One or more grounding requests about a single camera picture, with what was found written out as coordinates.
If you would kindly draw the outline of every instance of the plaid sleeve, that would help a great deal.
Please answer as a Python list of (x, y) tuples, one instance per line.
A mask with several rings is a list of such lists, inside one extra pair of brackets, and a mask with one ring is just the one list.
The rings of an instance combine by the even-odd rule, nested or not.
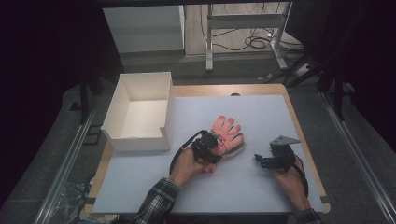
[(294, 213), (298, 224), (323, 224), (314, 209), (307, 209)]
[(170, 213), (181, 187), (167, 178), (162, 178), (148, 191), (145, 201), (131, 223), (160, 223)]

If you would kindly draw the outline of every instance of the open cardboard box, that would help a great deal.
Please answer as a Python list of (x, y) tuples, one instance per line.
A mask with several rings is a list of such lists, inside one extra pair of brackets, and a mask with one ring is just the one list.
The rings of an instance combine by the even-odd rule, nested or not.
[(169, 150), (173, 118), (171, 73), (121, 74), (102, 131), (115, 150)]

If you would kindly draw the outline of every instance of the metal frame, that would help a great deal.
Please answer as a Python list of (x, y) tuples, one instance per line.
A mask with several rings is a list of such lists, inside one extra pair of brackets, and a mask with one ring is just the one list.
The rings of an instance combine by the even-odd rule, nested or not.
[(329, 113), (335, 128), (340, 133), (341, 137), (346, 144), (351, 157), (355, 161), (358, 169), (361, 171), (361, 175), (364, 178), (368, 188), (373, 193), (373, 196), (378, 203), (379, 208), (387, 219), (388, 223), (396, 223), (396, 207), (390, 198), (387, 190), (380, 180), (376, 177), (373, 169), (371, 168), (369, 162), (365, 159), (364, 155), (361, 153), (361, 149), (350, 133), (347, 125), (340, 120), (338, 115), (334, 112), (332, 99), (329, 93), (320, 91), (319, 97), (322, 99), (327, 112)]
[(285, 30), (289, 16), (291, 2), (288, 2), (281, 14), (253, 14), (253, 15), (212, 15), (211, 4), (207, 5), (207, 41), (206, 41), (206, 71), (213, 71), (212, 30), (216, 29), (249, 29), (249, 28), (278, 28), (275, 41), (271, 48), (276, 56), (281, 70), (288, 67), (279, 50), (280, 39)]
[(64, 183), (66, 182), (69, 174), (73, 168), (76, 157), (79, 153), (81, 145), (84, 141), (85, 135), (87, 134), (88, 129), (90, 128), (93, 116), (96, 112), (96, 108), (98, 106), (98, 97), (93, 96), (91, 102), (91, 110), (85, 121), (85, 123), (80, 124), (78, 128), (78, 132), (70, 145), (70, 148), (67, 151), (67, 154), (64, 158), (63, 163), (61, 164), (58, 173), (56, 174), (50, 188), (47, 193), (46, 198), (41, 204), (40, 210), (38, 211), (34, 224), (47, 224), (50, 222), (50, 218), (52, 212), (55, 208), (56, 203), (59, 201), (61, 196), (62, 188)]

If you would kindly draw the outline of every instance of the right hand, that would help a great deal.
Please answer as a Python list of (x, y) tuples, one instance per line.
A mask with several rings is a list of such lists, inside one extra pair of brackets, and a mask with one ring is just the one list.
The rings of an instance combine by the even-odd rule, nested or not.
[[(303, 170), (303, 162), (297, 158), (295, 164)], [(286, 194), (289, 196), (290, 201), (293, 203), (297, 211), (302, 211), (311, 208), (311, 204), (304, 193), (304, 184), (299, 173), (290, 167), (287, 172), (279, 170), (271, 170), (274, 178), (277, 180)]]

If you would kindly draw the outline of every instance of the gray floor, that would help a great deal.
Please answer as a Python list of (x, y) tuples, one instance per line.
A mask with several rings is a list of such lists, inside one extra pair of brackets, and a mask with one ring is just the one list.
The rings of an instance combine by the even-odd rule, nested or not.
[[(203, 57), (183, 57), (178, 53), (155, 57), (150, 54), (121, 56), (126, 72), (170, 71), (174, 85), (263, 83), (270, 73), (282, 74), (273, 55), (265, 53), (216, 55), (213, 73), (205, 72)], [(116, 80), (116, 77), (113, 80), (101, 78), (105, 92), (99, 96), (92, 125), (103, 123)], [(318, 96), (317, 80), (317, 77), (311, 77), (289, 88), (288, 93), (323, 186), (332, 199), (331, 212), (320, 216), (326, 223), (388, 223)], [(280, 77), (272, 83), (282, 81), (283, 77)], [(77, 101), (78, 87), (64, 94), (64, 106), (35, 160), (2, 207), (0, 223), (32, 223), (35, 220), (78, 131), (80, 114), (70, 111), (71, 104)], [(348, 97), (344, 99), (344, 115), (364, 156), (395, 201), (396, 178), (392, 175), (396, 168), (395, 153), (356, 111)], [(94, 141), (94, 137), (85, 138), (85, 145), (79, 151), (68, 182), (83, 184), (89, 175), (94, 174), (106, 138), (101, 135), (97, 144)], [(50, 223), (60, 223), (60, 220), (53, 218)]]

